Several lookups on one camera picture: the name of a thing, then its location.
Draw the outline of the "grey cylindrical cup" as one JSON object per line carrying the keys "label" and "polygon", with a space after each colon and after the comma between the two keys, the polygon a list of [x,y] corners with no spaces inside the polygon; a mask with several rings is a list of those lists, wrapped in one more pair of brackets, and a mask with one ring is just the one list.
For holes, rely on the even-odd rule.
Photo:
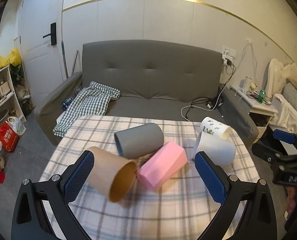
{"label": "grey cylindrical cup", "polygon": [[114,140],[120,156],[137,159],[159,150],[164,134],[157,124],[149,123],[115,132]]}

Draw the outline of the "green handled broom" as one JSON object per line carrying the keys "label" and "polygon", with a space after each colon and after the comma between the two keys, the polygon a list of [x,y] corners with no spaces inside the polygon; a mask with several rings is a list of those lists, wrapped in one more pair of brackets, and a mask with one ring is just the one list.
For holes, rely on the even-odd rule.
{"label": "green handled broom", "polygon": [[61,40],[61,51],[62,51],[62,57],[63,57],[65,77],[66,79],[68,79],[69,76],[68,76],[67,63],[66,63],[66,57],[65,57],[65,47],[64,47],[63,40]]}

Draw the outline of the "white floral print cup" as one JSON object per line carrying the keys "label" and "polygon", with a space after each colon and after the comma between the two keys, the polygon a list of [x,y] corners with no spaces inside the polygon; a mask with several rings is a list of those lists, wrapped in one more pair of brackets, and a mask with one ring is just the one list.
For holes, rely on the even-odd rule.
{"label": "white floral print cup", "polygon": [[202,132],[219,137],[223,140],[226,140],[228,138],[229,133],[231,131],[230,126],[225,125],[208,116],[202,120],[200,124],[200,129]]}

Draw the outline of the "red shopping bag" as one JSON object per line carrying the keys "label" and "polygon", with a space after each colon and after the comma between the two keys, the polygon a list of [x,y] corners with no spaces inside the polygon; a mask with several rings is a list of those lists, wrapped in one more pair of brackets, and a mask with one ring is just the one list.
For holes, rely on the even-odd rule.
{"label": "red shopping bag", "polygon": [[5,121],[0,126],[0,143],[7,152],[13,152],[19,140],[19,135]]}

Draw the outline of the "yellow plastic bag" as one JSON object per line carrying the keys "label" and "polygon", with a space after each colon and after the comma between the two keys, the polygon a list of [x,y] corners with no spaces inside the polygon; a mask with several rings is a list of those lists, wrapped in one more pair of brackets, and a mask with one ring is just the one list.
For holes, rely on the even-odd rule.
{"label": "yellow plastic bag", "polygon": [[0,68],[8,65],[18,66],[22,62],[18,48],[14,48],[6,57],[0,55]]}

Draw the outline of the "green checked cloth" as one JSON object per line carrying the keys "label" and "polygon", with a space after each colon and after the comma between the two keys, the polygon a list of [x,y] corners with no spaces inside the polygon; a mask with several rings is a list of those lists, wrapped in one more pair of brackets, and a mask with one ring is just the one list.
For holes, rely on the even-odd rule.
{"label": "green checked cloth", "polygon": [[83,88],[69,105],[53,129],[53,134],[63,138],[72,124],[86,115],[105,115],[111,101],[117,100],[121,91],[95,81]]}

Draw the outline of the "wall power socket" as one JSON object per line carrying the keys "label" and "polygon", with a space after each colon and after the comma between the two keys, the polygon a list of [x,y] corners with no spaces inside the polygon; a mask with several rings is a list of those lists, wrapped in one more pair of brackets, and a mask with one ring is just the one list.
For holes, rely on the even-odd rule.
{"label": "wall power socket", "polygon": [[222,46],[222,58],[234,60],[236,58],[237,51],[235,49],[229,48],[227,46]]}

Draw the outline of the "brown paper cup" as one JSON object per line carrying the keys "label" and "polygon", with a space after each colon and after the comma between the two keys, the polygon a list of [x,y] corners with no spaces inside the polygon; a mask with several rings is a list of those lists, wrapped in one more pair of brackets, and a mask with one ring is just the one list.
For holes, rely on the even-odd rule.
{"label": "brown paper cup", "polygon": [[136,179],[136,162],[95,146],[86,150],[94,156],[94,165],[87,183],[110,202],[120,201],[127,195]]}

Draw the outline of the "white bedside table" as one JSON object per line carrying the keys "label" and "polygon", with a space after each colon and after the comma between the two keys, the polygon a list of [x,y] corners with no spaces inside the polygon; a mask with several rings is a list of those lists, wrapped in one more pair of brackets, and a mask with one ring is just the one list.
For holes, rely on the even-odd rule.
{"label": "white bedside table", "polygon": [[264,102],[259,103],[257,100],[248,97],[240,87],[230,86],[230,89],[235,93],[234,95],[241,102],[246,109],[248,115],[253,120],[258,129],[258,136],[254,142],[257,142],[266,131],[270,120],[278,113],[276,108],[272,105],[266,105]]}

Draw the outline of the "white shelf unit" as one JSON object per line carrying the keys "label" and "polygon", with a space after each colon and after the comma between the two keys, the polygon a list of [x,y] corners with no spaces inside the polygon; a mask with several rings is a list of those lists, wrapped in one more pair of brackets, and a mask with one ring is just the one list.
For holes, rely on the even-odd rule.
{"label": "white shelf unit", "polygon": [[22,123],[26,122],[14,88],[10,67],[0,68],[0,123],[9,116],[16,116]]}

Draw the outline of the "white plastic bag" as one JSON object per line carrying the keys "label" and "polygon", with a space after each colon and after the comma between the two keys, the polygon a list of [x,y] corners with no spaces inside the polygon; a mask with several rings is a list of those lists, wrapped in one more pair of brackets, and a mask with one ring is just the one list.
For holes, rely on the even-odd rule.
{"label": "white plastic bag", "polygon": [[13,131],[19,136],[22,136],[26,131],[25,125],[16,116],[9,116],[7,123],[13,129]]}

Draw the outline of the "green soda can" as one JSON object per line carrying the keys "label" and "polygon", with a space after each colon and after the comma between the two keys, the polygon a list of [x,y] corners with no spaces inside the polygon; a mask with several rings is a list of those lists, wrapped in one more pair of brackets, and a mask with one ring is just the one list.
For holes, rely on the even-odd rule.
{"label": "green soda can", "polygon": [[265,96],[266,96],[266,92],[264,90],[260,90],[258,92],[258,96],[257,96],[257,102],[259,103],[263,103],[264,99],[265,99]]}

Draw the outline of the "white door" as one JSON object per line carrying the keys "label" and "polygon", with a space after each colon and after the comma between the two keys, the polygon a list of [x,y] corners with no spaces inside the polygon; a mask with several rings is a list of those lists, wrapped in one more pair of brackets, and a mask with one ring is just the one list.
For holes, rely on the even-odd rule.
{"label": "white door", "polygon": [[[63,82],[61,9],[63,0],[23,0],[18,17],[20,54],[34,106]],[[57,23],[57,44],[51,45],[50,24]]]}

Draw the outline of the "cream bed headboard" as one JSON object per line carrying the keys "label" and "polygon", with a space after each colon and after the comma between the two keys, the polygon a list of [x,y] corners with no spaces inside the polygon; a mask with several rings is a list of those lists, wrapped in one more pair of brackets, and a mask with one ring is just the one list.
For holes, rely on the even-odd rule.
{"label": "cream bed headboard", "polygon": [[278,59],[272,59],[268,64],[266,96],[272,100],[274,94],[280,94],[287,83],[291,83],[297,90],[296,63],[283,65]]}

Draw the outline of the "plaid blanket table cover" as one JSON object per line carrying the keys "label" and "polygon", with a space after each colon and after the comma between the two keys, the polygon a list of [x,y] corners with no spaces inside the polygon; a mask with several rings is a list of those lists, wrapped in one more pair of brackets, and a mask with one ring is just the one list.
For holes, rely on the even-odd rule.
{"label": "plaid blanket table cover", "polygon": [[[56,147],[41,180],[61,174],[90,146],[117,154],[114,133],[146,123],[147,119],[117,116],[77,119]],[[84,184],[69,206],[92,239],[196,239],[220,207],[192,160],[158,192],[136,181],[121,201],[112,203]]]}

